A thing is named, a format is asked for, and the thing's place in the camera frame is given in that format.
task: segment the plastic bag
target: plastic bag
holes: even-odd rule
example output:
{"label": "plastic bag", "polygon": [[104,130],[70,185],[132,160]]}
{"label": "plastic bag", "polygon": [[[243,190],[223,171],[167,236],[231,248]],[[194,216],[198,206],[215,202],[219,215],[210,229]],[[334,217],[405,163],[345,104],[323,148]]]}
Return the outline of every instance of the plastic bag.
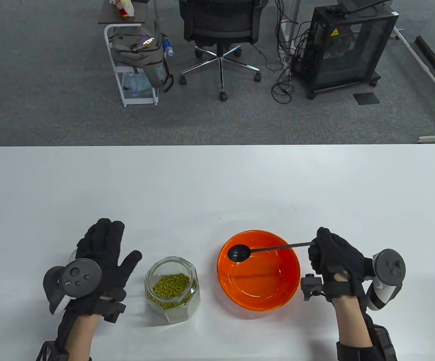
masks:
{"label": "plastic bag", "polygon": [[123,17],[133,17],[133,5],[131,0],[111,0],[111,3],[115,3],[120,15]]}

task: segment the white metal frame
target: white metal frame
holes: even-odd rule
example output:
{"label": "white metal frame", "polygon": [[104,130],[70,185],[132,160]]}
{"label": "white metal frame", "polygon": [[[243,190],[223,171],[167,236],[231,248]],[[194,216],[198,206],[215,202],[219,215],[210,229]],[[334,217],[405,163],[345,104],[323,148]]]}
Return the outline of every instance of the white metal frame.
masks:
{"label": "white metal frame", "polygon": [[124,107],[131,104],[154,104],[159,102],[159,89],[152,88],[152,98],[124,98],[124,92],[122,89],[122,81],[119,79],[119,73],[133,72],[133,67],[118,67],[115,65],[114,58],[112,58],[111,44],[109,43],[109,29],[112,27],[126,27],[126,26],[142,26],[140,23],[131,24],[109,24],[104,29],[104,39],[107,45],[107,51],[109,52],[109,58],[111,59],[112,69],[114,70],[115,79],[117,81],[117,87],[121,95],[122,104]]}
{"label": "white metal frame", "polygon": [[[433,83],[435,84],[435,77],[432,74],[432,72],[429,70],[429,67],[423,62],[423,60],[420,59],[420,57],[417,55],[415,50],[413,50],[413,48],[411,48],[410,44],[406,41],[404,36],[401,35],[399,29],[396,29],[396,27],[395,27],[393,29],[393,31],[396,34],[396,36],[398,36],[398,38],[403,42],[403,44],[409,50],[411,55],[413,55],[413,57],[421,65],[421,67],[423,68],[425,73],[432,79]],[[419,137],[417,142],[418,143],[435,143],[435,135],[427,135],[427,136]]]}

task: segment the chair base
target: chair base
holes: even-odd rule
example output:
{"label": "chair base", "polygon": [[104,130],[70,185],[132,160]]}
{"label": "chair base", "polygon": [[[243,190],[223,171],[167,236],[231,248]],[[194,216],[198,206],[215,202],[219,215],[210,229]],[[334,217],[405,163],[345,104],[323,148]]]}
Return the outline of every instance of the chair base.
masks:
{"label": "chair base", "polygon": [[219,73],[221,75],[221,89],[220,89],[219,99],[222,102],[227,100],[227,94],[224,91],[224,70],[223,70],[223,66],[222,66],[224,61],[230,62],[230,63],[232,63],[234,65],[239,65],[240,67],[244,67],[244,68],[252,70],[252,71],[255,71],[256,74],[255,74],[255,77],[254,77],[254,81],[260,82],[261,81],[261,71],[260,71],[260,69],[252,67],[251,65],[244,64],[243,62],[238,62],[237,60],[234,60],[234,59],[226,58],[227,55],[229,55],[231,53],[234,53],[238,49],[240,50],[240,47],[241,47],[240,45],[237,45],[234,48],[232,48],[231,50],[228,50],[227,52],[224,53],[222,51],[222,45],[221,46],[218,45],[217,46],[217,54],[215,54],[213,52],[210,52],[209,50],[200,48],[198,46],[194,46],[196,56],[197,56],[198,53],[200,53],[200,54],[205,53],[205,54],[211,55],[212,59],[206,60],[204,62],[201,62],[198,65],[195,65],[195,66],[190,67],[190,68],[188,68],[186,70],[183,70],[181,72],[181,77],[179,79],[179,84],[181,84],[181,85],[186,85],[187,84],[187,79],[186,79],[186,74],[187,73],[189,73],[189,72],[191,72],[193,70],[196,70],[196,69],[198,69],[200,67],[203,67],[204,65],[210,64],[211,62],[215,62],[215,61],[217,61],[219,63]]}

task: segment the hand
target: hand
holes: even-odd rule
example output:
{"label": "hand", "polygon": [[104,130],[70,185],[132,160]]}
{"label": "hand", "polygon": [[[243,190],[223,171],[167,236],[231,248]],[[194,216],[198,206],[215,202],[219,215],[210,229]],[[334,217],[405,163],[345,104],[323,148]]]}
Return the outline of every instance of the hand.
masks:
{"label": "hand", "polygon": [[67,309],[82,314],[92,314],[97,299],[123,301],[126,297],[126,283],[137,263],[142,259],[139,251],[132,251],[120,266],[117,265],[121,252],[124,224],[102,218],[89,228],[77,244],[75,258],[88,258],[97,263],[102,271],[102,279],[97,288],[88,296],[71,301]]}
{"label": "hand", "polygon": [[312,269],[323,276],[324,284],[336,282],[336,274],[350,281],[348,296],[364,296],[365,257],[345,239],[329,229],[317,230],[315,244],[308,249]]}

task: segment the chair caster wheel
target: chair caster wheel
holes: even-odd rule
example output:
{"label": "chair caster wheel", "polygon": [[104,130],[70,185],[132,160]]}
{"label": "chair caster wheel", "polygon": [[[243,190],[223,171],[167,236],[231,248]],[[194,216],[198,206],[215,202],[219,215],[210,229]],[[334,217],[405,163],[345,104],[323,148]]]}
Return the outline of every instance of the chair caster wheel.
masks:
{"label": "chair caster wheel", "polygon": [[227,100],[227,94],[224,93],[224,91],[221,91],[221,92],[219,93],[219,99],[221,100],[221,102],[226,101],[226,100]]}

